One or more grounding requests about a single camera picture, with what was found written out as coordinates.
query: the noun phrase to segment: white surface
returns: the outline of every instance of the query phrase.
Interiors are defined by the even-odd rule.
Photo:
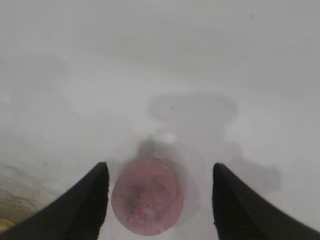
[[[154,239],[216,239],[226,163],[320,230],[320,2],[0,1],[0,161],[62,193],[150,134],[173,142],[188,209]],[[102,240],[144,237],[108,210]]]

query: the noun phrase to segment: pink round object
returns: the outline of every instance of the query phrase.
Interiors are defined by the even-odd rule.
[[[174,171],[160,160],[132,162],[118,178],[111,197],[113,212],[130,231],[154,236],[171,228],[184,203]]]

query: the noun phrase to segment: pink disc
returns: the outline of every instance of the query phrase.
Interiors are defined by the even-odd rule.
[[[154,236],[179,219],[184,196],[174,171],[160,160],[132,162],[118,178],[112,192],[114,215],[130,231]]]

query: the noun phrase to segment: blurry background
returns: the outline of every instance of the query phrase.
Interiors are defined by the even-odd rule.
[[[187,198],[180,223],[154,239],[217,239],[215,162],[320,230],[319,7],[2,0],[1,204],[23,206],[23,219],[99,161],[112,190],[141,142],[156,138],[184,169]],[[100,238],[144,239],[111,209]]]

